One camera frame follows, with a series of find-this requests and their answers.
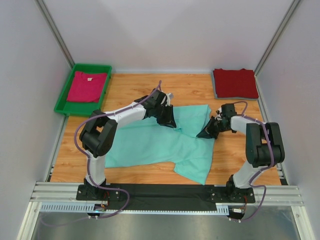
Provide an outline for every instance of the folded clothing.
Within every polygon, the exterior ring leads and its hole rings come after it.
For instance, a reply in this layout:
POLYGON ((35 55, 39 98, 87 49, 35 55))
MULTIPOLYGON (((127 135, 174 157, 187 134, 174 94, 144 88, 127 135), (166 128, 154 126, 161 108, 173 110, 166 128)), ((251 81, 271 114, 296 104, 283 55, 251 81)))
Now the folded clothing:
POLYGON ((175 163, 174 172, 205 184, 211 168, 214 139, 197 138, 210 119, 208 105, 173 107, 177 128, 146 118, 117 129, 106 168, 161 162, 175 163))
POLYGON ((256 78, 253 70, 213 71, 212 84, 216 99, 258 99, 256 78))
POLYGON ((98 103, 104 89, 107 73, 76 71, 68 93, 68 102, 98 103))

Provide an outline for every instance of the pink t-shirt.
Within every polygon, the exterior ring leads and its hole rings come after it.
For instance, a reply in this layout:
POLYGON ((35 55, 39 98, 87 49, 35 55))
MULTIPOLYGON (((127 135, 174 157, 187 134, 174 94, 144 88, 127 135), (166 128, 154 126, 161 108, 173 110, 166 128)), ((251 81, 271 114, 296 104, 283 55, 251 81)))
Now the pink t-shirt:
POLYGON ((107 76, 107 73, 89 74, 76 71, 66 100, 77 103, 98 103, 107 76))

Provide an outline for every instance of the gray wall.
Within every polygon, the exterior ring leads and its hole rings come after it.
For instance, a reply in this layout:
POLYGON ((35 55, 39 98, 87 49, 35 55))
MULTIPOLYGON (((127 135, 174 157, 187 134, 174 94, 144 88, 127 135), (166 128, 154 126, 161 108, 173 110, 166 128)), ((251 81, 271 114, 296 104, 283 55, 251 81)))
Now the gray wall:
POLYGON ((292 0, 44 0, 75 62, 254 69, 292 0))
POLYGON ((280 124, 285 173, 302 193, 320 239, 320 1, 304 0, 271 53, 258 82, 268 115, 280 124))
POLYGON ((0 47, 0 239, 13 240, 46 175, 70 68, 33 0, 1 1, 0 47))

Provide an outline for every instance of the wooden floor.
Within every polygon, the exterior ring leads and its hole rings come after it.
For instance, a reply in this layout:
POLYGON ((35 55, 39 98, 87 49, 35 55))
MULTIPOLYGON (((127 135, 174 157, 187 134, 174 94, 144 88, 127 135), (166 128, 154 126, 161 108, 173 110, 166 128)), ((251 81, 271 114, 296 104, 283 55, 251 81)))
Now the wooden floor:
MULTIPOLYGON (((103 111, 122 108, 134 99, 148 95, 162 80, 162 90, 173 93, 174 106, 208 104, 212 113, 225 103, 235 100, 214 98, 209 74, 113 74, 102 104, 103 111)), ((246 114, 262 120, 258 102, 249 101, 246 114)), ((244 104, 237 104, 238 113, 244 104)), ((80 153, 73 141, 76 127, 86 118, 71 116, 68 119, 62 143, 54 166, 51 182, 83 181, 86 175, 86 157, 80 153)), ((213 161, 206 184, 225 184, 231 174, 236 173, 246 160, 245 136, 241 133, 223 132, 214 144, 213 161)), ((105 169, 109 183, 135 184, 195 184, 173 171, 171 162, 105 169)), ((266 171, 256 184, 280 185, 275 168, 266 171)))

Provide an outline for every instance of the green tray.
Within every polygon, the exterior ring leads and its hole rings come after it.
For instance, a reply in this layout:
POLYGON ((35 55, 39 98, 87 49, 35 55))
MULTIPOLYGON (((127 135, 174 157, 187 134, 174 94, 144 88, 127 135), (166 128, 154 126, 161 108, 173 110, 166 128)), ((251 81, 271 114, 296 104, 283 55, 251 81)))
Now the green tray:
POLYGON ((70 73, 59 99, 56 102, 54 111, 66 116, 82 116, 89 117, 94 110, 100 109, 104 96, 106 94, 107 86, 111 76, 112 67, 108 65, 96 65, 96 64, 83 64, 77 63, 74 65, 72 72, 70 73), (70 102, 67 101, 68 93, 72 82, 75 77, 76 71, 84 72, 86 74, 102 74, 106 73, 107 78, 105 80, 103 90, 99 99, 99 102, 70 102))

